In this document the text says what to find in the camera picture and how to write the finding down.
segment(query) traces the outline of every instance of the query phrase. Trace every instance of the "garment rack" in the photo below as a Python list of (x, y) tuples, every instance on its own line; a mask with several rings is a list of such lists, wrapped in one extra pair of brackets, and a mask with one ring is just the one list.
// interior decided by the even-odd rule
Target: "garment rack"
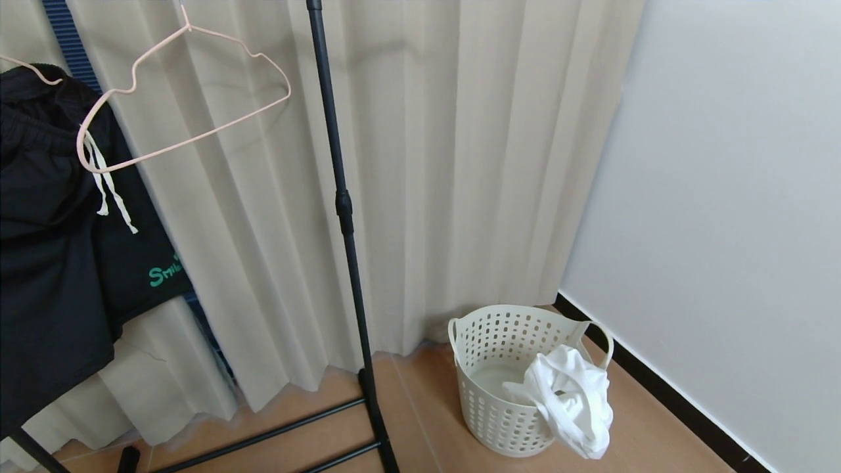
[[(379, 452), (380, 460), (386, 473), (399, 473), (397, 459), (391, 448), (389, 434), (385, 429), (383, 414), (377, 402), (377, 392), (373, 378), (373, 364), (371, 362), (371, 346), (368, 341), (368, 324), (365, 321), (365, 308), (362, 303), (362, 285), (359, 279), (359, 262), (357, 261), (356, 244), (353, 240), (353, 219), (351, 195), (347, 191), (345, 182), (344, 165), (341, 160), (341, 147), (339, 144), (339, 126), (336, 120), (336, 103), (333, 99), (333, 86), (330, 78), (330, 62), (327, 57), (327, 42), (325, 39), (324, 19), (321, 16), (321, 0), (306, 0), (309, 10), (309, 25), (312, 29), (313, 44), (315, 46), (315, 64), (318, 68), (319, 85), (321, 88), (321, 100), (324, 103), (324, 115), (327, 124), (327, 138), (330, 142), (330, 154), (333, 161), (333, 174), (336, 178), (336, 213), (339, 215), (339, 227), (345, 240), (345, 254), (347, 256), (347, 268), (351, 278), (351, 291), (353, 293), (353, 307), (356, 312), (359, 339), (362, 345), (362, 361), (364, 368), (359, 371), (358, 380), (362, 387), (362, 396), (352, 401), (344, 402), (324, 411), (317, 412), (297, 421), (275, 427), (267, 432), (259, 433), (240, 440), (239, 442), (226, 445), (206, 454), (184, 460), (175, 465), (170, 465), (150, 473), (174, 473), (175, 471), (186, 470), (192, 466), (206, 461), (219, 458), (222, 455), (236, 452), (239, 449), (258, 444), (263, 440), (289, 432), (309, 423), (316, 422), (338, 412), (362, 404), (368, 410), (368, 419), (374, 433), (374, 440), (354, 450), (339, 454), (318, 465), (311, 466), (299, 473), (318, 473), (339, 465), (350, 459), (356, 458), (376, 449)], [(9, 437), (23, 450), (37, 460), (50, 473), (71, 473), (64, 465), (53, 457), (44, 447), (36, 442), (23, 428), (18, 428)], [(135, 447), (126, 447), (120, 458), (118, 473), (135, 473), (140, 460), (140, 451)]]

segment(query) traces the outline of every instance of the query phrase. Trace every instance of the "tiled floor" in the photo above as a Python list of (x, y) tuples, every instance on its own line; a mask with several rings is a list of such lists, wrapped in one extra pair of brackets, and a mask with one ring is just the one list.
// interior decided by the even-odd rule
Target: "tiled floor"
[[(592, 343), (589, 347), (598, 357), (599, 349)], [(731, 471), (616, 364), (609, 368), (609, 400), (615, 420), (611, 446), (602, 460), (582, 460), (559, 444), (535, 457), (519, 460), (486, 449), (462, 420), (448, 346), (425, 344), (408, 358), (379, 354), (374, 371), (394, 452), (404, 473)], [(168, 443), (154, 448), (142, 440), (127, 438), (109, 449), (90, 452), (71, 442), (57, 456), (74, 473), (114, 473), (122, 446), (133, 443), (142, 452), (139, 472), (143, 473), (359, 395), (355, 376), (333, 369), (317, 393), (289, 387), (257, 414), (242, 407), (231, 423), (201, 419)], [(294, 472), (372, 439), (364, 407), (353, 407), (186, 471)], [(373, 451), (329, 471), (377, 473), (383, 468)]]

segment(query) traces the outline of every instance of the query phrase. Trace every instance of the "baseboard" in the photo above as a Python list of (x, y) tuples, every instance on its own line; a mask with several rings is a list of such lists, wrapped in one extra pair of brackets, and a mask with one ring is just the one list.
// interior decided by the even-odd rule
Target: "baseboard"
[[(578, 307), (567, 298), (558, 294), (553, 306), (564, 316), (585, 321), (587, 317)], [(599, 347), (607, 350), (605, 334), (597, 327), (587, 330), (590, 337)], [(620, 343), (615, 343), (613, 360), (628, 374), (650, 392), (661, 404), (671, 411), (686, 427), (701, 439), (712, 451), (716, 452), (737, 473), (770, 473), (762, 464), (743, 449), (735, 440), (730, 438), (712, 420), (705, 416), (689, 401), (680, 395), (669, 383), (660, 378), (648, 366), (630, 353)]]

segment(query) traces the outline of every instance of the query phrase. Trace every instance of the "white plastic basket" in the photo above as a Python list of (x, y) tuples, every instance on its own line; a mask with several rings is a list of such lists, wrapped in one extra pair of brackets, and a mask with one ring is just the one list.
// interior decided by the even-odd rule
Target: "white plastic basket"
[[(525, 306), (487, 306), (452, 319), (448, 332), (458, 392), (473, 436), (494, 452), (517, 458), (539, 454), (552, 444), (552, 432), (537, 408), (506, 401), (502, 383), (521, 383), (537, 354), (560, 344), (577, 348), (592, 363), (581, 342), (592, 323)], [(602, 369), (613, 355), (613, 340), (605, 334), (608, 352)]]

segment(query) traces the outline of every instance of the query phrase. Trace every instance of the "wall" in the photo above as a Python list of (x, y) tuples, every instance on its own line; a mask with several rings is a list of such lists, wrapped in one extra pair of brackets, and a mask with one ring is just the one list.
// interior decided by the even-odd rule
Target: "wall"
[(772, 470), (841, 462), (841, 2), (649, 0), (561, 292)]

